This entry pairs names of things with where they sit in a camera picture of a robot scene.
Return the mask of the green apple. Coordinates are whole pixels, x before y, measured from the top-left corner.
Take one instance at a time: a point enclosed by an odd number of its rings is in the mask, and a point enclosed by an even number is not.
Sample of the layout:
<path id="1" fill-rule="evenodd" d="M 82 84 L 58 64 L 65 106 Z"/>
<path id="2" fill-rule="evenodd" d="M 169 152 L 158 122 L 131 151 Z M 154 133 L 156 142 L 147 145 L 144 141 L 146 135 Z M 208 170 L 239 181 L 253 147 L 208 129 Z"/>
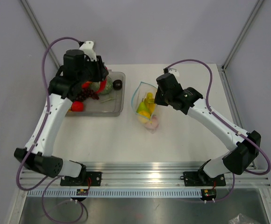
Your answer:
<path id="1" fill-rule="evenodd" d="M 145 112 L 147 112 L 147 113 L 150 113 L 148 107 L 146 106 L 146 104 L 145 104 L 143 101 L 139 104 L 139 106 L 138 106 L 136 112 L 137 112 L 137 113 L 140 113 L 140 112 L 142 112 L 142 111 L 145 111 Z"/>

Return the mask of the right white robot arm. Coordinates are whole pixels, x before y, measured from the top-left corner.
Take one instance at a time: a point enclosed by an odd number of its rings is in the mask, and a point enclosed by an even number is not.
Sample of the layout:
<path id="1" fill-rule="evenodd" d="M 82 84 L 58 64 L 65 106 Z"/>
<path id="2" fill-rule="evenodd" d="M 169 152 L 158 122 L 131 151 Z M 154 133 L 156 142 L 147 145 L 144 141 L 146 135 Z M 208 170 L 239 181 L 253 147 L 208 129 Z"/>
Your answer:
<path id="1" fill-rule="evenodd" d="M 175 110 L 200 122 L 212 132 L 229 150 L 216 159 L 206 161 L 196 172 L 195 178 L 204 186 L 225 173 L 242 174 L 258 156 L 261 136 L 237 127 L 226 118 L 215 117 L 216 111 L 207 108 L 206 99 L 192 87 L 183 89 L 175 76 L 165 73 L 156 79 L 157 105 L 172 106 Z"/>

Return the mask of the dark grapes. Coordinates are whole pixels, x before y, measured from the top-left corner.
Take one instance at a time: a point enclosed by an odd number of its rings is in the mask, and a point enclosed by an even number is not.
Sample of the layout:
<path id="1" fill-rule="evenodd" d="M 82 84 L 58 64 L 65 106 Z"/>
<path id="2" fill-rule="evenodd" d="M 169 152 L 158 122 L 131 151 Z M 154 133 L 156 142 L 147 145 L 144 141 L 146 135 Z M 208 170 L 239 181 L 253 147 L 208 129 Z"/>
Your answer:
<path id="1" fill-rule="evenodd" d="M 86 88 L 81 90 L 81 92 L 75 98 L 75 101 L 83 102 L 88 98 L 98 100 L 99 96 L 96 92 L 94 92 L 94 90 Z"/>

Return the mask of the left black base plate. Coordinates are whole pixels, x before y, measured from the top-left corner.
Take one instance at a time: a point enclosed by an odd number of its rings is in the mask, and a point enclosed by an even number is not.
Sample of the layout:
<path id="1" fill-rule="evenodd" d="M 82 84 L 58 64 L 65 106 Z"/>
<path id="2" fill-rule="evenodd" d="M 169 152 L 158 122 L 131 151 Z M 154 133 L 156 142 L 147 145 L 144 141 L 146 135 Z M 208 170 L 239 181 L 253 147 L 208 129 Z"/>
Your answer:
<path id="1" fill-rule="evenodd" d="M 66 187 L 99 187 L 101 186 L 102 172 L 86 171 L 86 174 L 81 177 L 65 176 L 61 179 L 60 185 Z"/>

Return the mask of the dark avocado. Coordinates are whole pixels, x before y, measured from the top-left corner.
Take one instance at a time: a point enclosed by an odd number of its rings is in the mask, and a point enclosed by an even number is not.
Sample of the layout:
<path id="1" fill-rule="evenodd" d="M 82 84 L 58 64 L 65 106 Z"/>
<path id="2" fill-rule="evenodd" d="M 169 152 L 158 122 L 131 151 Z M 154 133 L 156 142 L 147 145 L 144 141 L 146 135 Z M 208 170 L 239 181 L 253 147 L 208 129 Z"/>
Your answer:
<path id="1" fill-rule="evenodd" d="M 113 89 L 118 91 L 120 89 L 122 89 L 122 81 L 117 79 L 113 81 Z"/>

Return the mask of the green melon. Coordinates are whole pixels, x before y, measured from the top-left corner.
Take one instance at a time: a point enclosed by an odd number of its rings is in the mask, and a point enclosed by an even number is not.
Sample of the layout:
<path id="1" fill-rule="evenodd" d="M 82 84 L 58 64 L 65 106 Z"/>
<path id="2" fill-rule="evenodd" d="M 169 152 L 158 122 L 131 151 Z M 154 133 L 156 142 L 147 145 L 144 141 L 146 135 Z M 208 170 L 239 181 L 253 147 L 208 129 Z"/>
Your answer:
<path id="1" fill-rule="evenodd" d="M 106 95 L 113 90 L 113 81 L 110 77 L 106 78 L 105 87 L 102 90 L 100 90 L 101 84 L 103 84 L 103 82 L 93 82 L 89 85 L 89 88 L 98 95 Z"/>

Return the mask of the left aluminium frame post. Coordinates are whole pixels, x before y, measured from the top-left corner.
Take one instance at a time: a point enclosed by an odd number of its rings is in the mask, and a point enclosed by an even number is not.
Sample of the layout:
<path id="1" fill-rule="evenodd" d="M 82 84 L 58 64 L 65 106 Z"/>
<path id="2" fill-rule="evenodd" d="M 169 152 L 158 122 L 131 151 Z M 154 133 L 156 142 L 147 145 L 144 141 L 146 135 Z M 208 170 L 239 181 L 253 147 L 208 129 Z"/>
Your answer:
<path id="1" fill-rule="evenodd" d="M 19 0 L 19 3 L 21 4 L 24 12 L 26 13 L 26 15 L 28 16 L 32 27 L 34 28 L 35 32 L 37 33 L 37 36 L 39 37 L 41 43 L 43 44 L 43 46 L 45 48 L 47 48 L 49 46 L 49 41 L 36 17 L 36 14 L 34 13 L 30 3 L 28 0 Z M 54 51 L 52 49 L 49 50 L 49 56 L 50 59 L 53 61 L 54 66 L 56 67 L 56 69 L 58 69 L 60 67 L 60 62 L 57 59 Z"/>

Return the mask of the crumpled plastic bag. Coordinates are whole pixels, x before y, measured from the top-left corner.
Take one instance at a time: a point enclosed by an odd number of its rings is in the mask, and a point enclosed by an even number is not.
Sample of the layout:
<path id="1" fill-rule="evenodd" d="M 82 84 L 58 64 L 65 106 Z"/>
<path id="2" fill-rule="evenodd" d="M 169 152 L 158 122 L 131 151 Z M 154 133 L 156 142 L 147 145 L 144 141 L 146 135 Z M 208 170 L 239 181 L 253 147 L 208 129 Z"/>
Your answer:
<path id="1" fill-rule="evenodd" d="M 258 224 L 258 223 L 259 223 L 258 221 L 241 213 L 228 221 L 228 224 Z"/>

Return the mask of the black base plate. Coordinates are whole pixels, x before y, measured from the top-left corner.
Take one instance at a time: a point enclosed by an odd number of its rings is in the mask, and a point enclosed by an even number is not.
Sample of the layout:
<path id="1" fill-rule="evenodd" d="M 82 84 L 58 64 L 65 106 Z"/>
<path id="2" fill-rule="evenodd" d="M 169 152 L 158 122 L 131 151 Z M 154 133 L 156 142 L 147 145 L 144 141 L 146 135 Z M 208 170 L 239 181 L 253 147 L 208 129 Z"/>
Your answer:
<path id="1" fill-rule="evenodd" d="M 186 187 L 213 187 L 226 186 L 225 176 L 224 174 L 218 175 L 215 178 L 210 178 L 208 176 L 200 179 L 198 171 L 185 171 L 180 176 L 180 180 L 184 181 L 184 185 Z"/>
<path id="2" fill-rule="evenodd" d="M 86 171 L 86 174 L 81 177 L 65 176 L 61 179 L 60 185 L 66 187 L 99 187 L 101 186 L 102 172 Z"/>

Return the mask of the aluminium mounting rail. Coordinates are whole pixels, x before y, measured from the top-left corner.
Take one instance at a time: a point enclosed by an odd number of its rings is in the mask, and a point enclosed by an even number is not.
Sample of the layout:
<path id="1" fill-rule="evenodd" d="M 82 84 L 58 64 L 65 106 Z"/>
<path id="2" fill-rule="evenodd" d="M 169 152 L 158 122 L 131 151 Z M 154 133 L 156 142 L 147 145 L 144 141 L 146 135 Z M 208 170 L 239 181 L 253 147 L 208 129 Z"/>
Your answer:
<path id="1" fill-rule="evenodd" d="M 183 172 L 195 171 L 203 162 L 84 163 L 87 171 L 102 172 L 102 189 L 178 189 L 186 188 L 180 179 Z M 26 188 L 32 187 L 42 178 L 44 175 L 23 169 L 20 183 Z M 235 188 L 269 189 L 271 185 L 267 175 L 256 176 L 244 172 L 235 175 Z"/>

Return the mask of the pink peach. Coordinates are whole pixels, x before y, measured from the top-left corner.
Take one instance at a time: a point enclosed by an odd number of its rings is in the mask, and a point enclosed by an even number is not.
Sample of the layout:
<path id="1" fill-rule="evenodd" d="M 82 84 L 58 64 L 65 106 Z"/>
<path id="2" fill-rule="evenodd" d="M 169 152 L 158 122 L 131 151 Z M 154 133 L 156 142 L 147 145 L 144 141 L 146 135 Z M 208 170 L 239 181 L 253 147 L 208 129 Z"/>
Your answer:
<path id="1" fill-rule="evenodd" d="M 159 122 L 157 116 L 153 116 L 151 120 L 145 124 L 145 127 L 150 130 L 155 130 L 158 127 L 158 124 Z"/>

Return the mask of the clear zip top bag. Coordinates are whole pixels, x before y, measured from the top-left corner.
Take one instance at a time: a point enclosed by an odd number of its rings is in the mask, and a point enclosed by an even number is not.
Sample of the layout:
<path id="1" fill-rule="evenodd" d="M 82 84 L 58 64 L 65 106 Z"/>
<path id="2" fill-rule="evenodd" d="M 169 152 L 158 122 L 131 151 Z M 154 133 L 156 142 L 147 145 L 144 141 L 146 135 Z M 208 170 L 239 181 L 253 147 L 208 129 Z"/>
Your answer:
<path id="1" fill-rule="evenodd" d="M 157 88 L 149 83 L 140 82 L 131 98 L 132 111 L 137 121 L 150 133 L 159 127 L 160 112 L 155 103 Z"/>

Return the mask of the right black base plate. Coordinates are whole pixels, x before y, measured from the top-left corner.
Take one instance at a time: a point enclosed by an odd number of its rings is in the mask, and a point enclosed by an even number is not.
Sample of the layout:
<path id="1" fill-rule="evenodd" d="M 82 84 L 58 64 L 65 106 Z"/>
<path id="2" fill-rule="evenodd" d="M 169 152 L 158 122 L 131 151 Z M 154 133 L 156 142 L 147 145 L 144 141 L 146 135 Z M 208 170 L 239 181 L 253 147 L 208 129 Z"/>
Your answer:
<path id="1" fill-rule="evenodd" d="M 180 180 L 184 181 L 184 185 L 186 187 L 213 187 L 226 186 L 225 176 L 224 174 L 218 175 L 215 178 L 210 178 L 208 176 L 200 179 L 198 171 L 185 171 L 180 176 Z"/>

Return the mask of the yellow bell pepper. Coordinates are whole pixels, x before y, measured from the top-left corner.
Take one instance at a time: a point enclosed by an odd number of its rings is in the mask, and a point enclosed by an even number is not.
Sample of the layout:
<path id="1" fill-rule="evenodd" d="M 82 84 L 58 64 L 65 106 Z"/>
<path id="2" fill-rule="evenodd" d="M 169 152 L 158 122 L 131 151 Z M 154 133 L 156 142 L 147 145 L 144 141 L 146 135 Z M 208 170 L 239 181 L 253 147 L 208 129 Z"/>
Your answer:
<path id="1" fill-rule="evenodd" d="M 146 124 L 150 121 L 151 115 L 147 111 L 140 111 L 137 113 L 137 118 L 141 123 Z"/>

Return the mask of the clear plastic food bin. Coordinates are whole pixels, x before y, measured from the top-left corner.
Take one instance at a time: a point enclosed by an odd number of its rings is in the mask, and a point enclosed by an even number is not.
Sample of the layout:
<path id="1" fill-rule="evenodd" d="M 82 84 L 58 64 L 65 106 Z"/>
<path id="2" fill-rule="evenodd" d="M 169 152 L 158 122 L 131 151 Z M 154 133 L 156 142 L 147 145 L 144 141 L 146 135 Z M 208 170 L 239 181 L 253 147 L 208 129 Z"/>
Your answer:
<path id="1" fill-rule="evenodd" d="M 122 88 L 120 90 L 112 89 L 110 93 L 99 95 L 99 99 L 86 99 L 84 101 L 84 110 L 82 112 L 68 111 L 66 117 L 84 116 L 84 117 L 116 117 L 123 110 L 124 94 L 125 94 L 125 79 L 126 76 L 122 72 L 110 71 L 107 76 L 113 81 L 121 80 Z"/>

